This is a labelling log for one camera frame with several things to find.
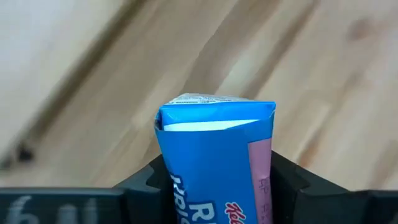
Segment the blue wrapper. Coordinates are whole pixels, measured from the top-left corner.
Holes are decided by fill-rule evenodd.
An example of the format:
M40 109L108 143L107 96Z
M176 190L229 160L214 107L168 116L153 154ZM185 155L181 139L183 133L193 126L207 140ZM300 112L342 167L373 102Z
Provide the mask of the blue wrapper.
M274 110L274 102L199 94L160 107L155 132L179 223L272 223Z

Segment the kellogg's logo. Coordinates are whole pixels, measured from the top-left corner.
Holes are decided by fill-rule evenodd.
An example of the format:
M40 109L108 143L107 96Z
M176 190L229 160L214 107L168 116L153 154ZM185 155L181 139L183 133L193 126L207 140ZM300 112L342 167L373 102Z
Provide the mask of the kellogg's logo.
M228 215L229 224L244 224L243 220L246 216L243 214L242 208L236 202L225 203L225 214Z

